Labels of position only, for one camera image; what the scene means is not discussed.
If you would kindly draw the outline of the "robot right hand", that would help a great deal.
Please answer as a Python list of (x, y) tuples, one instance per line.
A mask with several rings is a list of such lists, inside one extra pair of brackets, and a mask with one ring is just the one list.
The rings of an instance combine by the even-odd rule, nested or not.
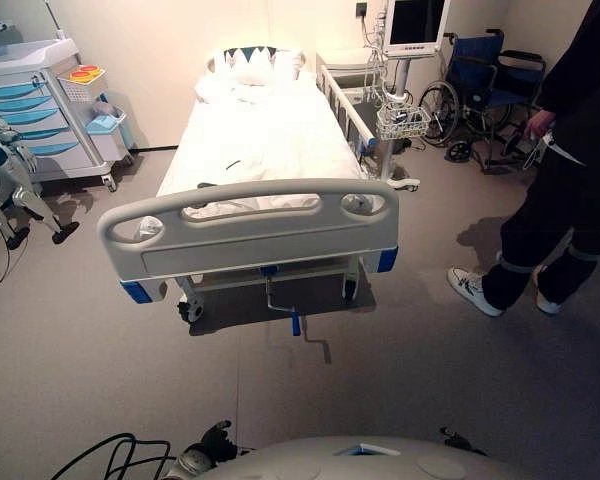
[(441, 435), (445, 437), (444, 444), (449, 447), (457, 448), (460, 450), (472, 452), (478, 455), (487, 456), (487, 454), (479, 449), (474, 447), (468, 439), (459, 433), (450, 430), (446, 426), (440, 427), (439, 432)]

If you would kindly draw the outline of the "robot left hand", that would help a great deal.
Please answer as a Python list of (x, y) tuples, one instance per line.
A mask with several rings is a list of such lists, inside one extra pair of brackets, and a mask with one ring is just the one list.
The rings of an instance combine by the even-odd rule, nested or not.
[(230, 420), (221, 420), (209, 428), (193, 449), (204, 455), (216, 467), (219, 463), (235, 460), (239, 455), (238, 446), (229, 439)]

